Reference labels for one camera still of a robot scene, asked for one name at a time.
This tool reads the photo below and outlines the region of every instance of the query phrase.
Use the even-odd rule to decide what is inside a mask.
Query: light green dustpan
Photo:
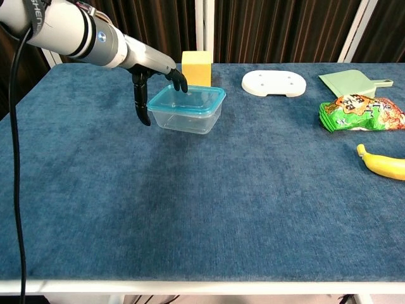
[[[332,90],[336,97],[359,94],[374,98],[377,87],[391,87],[394,84],[389,79],[370,80],[358,70],[320,75],[320,79]]]

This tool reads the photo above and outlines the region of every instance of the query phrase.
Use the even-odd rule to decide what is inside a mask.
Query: yellow sponge
[[[184,51],[182,73],[190,85],[211,87],[211,53]]]

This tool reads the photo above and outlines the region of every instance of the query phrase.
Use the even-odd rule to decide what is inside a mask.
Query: snack bag
[[[322,103],[319,116],[330,132],[405,129],[405,113],[387,98],[344,95],[333,103]]]

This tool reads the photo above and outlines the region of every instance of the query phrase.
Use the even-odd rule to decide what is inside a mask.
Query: banana
[[[370,154],[366,151],[364,144],[357,146],[357,152],[364,160],[367,168],[374,173],[405,181],[405,159]]]

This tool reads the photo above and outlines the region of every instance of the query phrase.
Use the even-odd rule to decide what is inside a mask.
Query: clear plastic box
[[[165,129],[207,134],[221,115],[225,91],[189,85],[187,93],[168,85],[148,102],[158,125]]]

